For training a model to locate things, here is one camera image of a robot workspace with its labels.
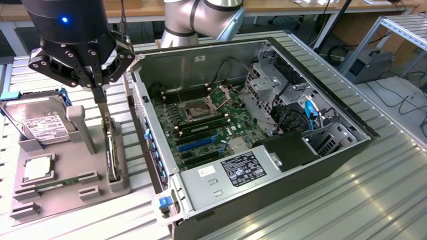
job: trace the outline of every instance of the motherboard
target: motherboard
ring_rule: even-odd
[[[244,94],[229,84],[172,94],[161,94],[151,104],[181,171],[248,150],[265,138],[242,103]]]

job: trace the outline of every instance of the ram slot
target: ram slot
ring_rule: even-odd
[[[221,128],[228,126],[229,122],[226,121],[228,119],[218,119],[206,123],[202,123],[200,125],[184,128],[180,132],[178,132],[178,136],[180,137],[186,137],[194,134],[198,134],[201,132],[208,132],[213,129]]]
[[[194,134],[194,135],[192,135],[189,137],[184,137],[184,138],[178,139],[177,141],[174,141],[174,143],[176,143],[176,145],[186,144],[186,143],[193,142],[193,141],[196,141],[198,139],[204,139],[208,136],[210,136],[209,133],[201,132],[201,133],[197,133],[197,134]]]
[[[206,122],[210,122],[210,121],[217,120],[217,119],[224,119],[226,117],[228,117],[228,114],[225,113],[225,114],[221,114],[221,115],[217,115],[217,116],[206,117],[206,118],[204,118],[201,120],[197,120],[197,121],[180,123],[177,125],[177,129],[181,130],[181,129],[188,128],[188,127],[190,127],[193,125],[204,124]]]
[[[205,87],[190,88],[185,90],[180,90],[178,92],[168,92],[162,94],[162,102],[164,104],[174,104],[180,101],[188,101],[192,99],[198,99],[208,96],[209,91]]]

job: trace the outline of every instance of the robotic arm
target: robotic arm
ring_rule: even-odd
[[[106,146],[107,178],[119,180],[114,125],[105,89],[134,60],[126,36],[107,28],[102,0],[21,0],[39,35],[27,66],[61,84],[89,89],[97,103]],[[228,41],[242,23],[242,0],[164,0],[165,31],[161,47],[198,43],[197,32]],[[103,68],[111,52],[115,57]]]
[[[115,82],[134,59],[125,36],[107,28],[102,0],[21,0],[39,34],[27,66],[61,84],[90,89],[105,135],[107,179],[121,179],[115,156],[114,123],[105,89]],[[115,57],[102,68],[111,52]]]
[[[194,45],[197,33],[229,41],[241,26],[242,0],[164,0],[161,48]]]

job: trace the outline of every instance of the hard drive label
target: hard drive label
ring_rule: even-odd
[[[250,151],[221,161],[220,164],[226,172],[230,184],[234,187],[238,187],[266,175],[261,164]]]
[[[57,139],[67,136],[66,128],[59,116],[57,115],[23,119],[22,123],[25,124],[33,137],[38,141]]]

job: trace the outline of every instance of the blue pcie slot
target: blue pcie slot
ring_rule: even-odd
[[[194,143],[186,144],[184,146],[177,147],[177,151],[178,152],[184,152],[186,150],[194,149],[197,147],[201,147],[202,145],[210,144],[214,142],[216,137],[218,134],[216,134],[214,136],[210,136],[209,138],[196,141]]]

